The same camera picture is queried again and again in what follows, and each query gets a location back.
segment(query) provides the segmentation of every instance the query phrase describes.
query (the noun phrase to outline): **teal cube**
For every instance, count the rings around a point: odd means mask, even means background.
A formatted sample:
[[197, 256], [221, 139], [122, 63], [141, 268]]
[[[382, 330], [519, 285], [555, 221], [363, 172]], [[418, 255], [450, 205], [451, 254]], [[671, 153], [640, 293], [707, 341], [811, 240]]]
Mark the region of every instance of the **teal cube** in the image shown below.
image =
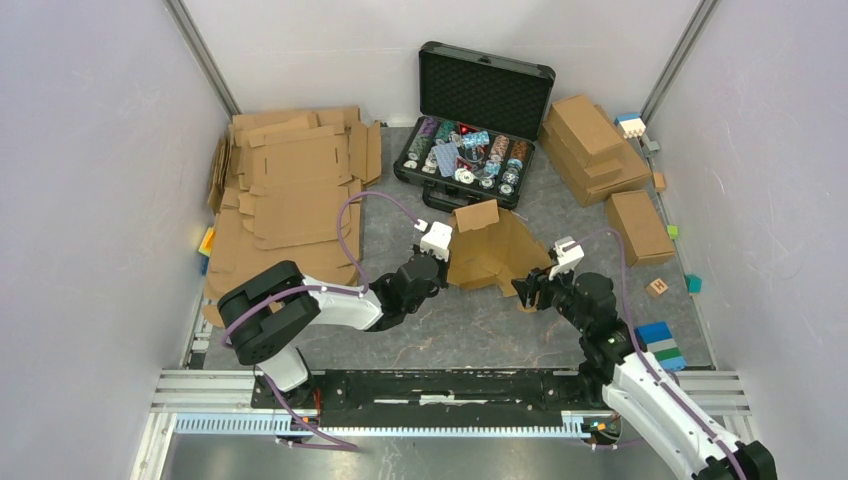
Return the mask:
[[689, 293], [701, 293], [701, 277], [690, 273], [684, 275], [683, 278], [686, 279], [686, 288], [689, 290]]

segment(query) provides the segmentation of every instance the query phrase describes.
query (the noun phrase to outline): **white wall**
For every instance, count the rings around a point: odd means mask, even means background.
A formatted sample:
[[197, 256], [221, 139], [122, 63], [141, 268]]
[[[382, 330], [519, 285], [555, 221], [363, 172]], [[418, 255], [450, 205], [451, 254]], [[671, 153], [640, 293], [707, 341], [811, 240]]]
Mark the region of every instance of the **white wall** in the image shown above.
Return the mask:
[[638, 111], [698, 1], [185, 3], [243, 111], [358, 103], [411, 124], [428, 40], [550, 65], [554, 99], [587, 92], [610, 114]]
[[844, 478], [845, 18], [840, 0], [722, 2], [649, 129], [717, 356], [782, 478]]
[[127, 478], [226, 115], [159, 0], [2, 10], [0, 478]]

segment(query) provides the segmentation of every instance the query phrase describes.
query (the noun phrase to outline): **white poker chip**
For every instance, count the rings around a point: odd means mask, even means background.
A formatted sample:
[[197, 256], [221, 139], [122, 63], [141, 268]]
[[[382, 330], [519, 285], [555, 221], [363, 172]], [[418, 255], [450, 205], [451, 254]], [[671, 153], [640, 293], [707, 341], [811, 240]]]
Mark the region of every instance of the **white poker chip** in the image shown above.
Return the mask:
[[475, 177], [474, 177], [473, 173], [469, 172], [468, 170], [466, 170], [464, 168], [460, 168], [454, 174], [454, 178], [456, 178], [456, 180], [459, 181], [460, 183], [470, 185], [470, 184], [474, 183]]

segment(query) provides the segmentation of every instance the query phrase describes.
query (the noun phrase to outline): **case handle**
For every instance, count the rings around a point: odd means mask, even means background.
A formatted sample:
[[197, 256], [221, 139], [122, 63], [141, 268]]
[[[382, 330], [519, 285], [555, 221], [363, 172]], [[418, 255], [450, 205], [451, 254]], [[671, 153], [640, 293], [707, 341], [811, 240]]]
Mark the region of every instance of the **case handle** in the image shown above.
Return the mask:
[[441, 210], [446, 213], [453, 213], [455, 209], [466, 206], [462, 205], [461, 203], [445, 200], [444, 198], [434, 197], [431, 192], [431, 187], [428, 184], [424, 184], [424, 191], [421, 193], [421, 200], [424, 201], [424, 205], [427, 205], [430, 208], [435, 208], [436, 210]]

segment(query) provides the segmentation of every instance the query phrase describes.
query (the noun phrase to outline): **open black case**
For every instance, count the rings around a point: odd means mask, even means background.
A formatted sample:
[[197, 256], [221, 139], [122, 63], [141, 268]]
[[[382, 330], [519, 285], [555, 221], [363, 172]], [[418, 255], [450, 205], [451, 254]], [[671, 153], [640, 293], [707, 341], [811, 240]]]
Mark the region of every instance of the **open black case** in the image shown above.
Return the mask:
[[[424, 203], [442, 211], [452, 212], [491, 199], [497, 200], [502, 208], [515, 208], [533, 159], [533, 141], [538, 137], [550, 100], [556, 78], [553, 69], [439, 42], [427, 42], [421, 47], [418, 64], [420, 110], [424, 116], [416, 122], [394, 163], [395, 176], [421, 185]], [[476, 148], [476, 156], [469, 148], [459, 150], [464, 158], [460, 163], [471, 167], [469, 171], [473, 169], [473, 181], [469, 182], [467, 174], [460, 176], [464, 181], [443, 176], [442, 167], [434, 166], [432, 148], [444, 143], [450, 128], [446, 122], [456, 127], [455, 135], [461, 135], [459, 129], [466, 127], [471, 132], [488, 132], [488, 143]], [[508, 138], [509, 144], [505, 154], [495, 156], [502, 158], [497, 173], [492, 173], [494, 165], [486, 170], [486, 162], [492, 153], [503, 151], [503, 140], [493, 150], [500, 135]], [[518, 163], [512, 162], [514, 154], [523, 158], [516, 158]]]

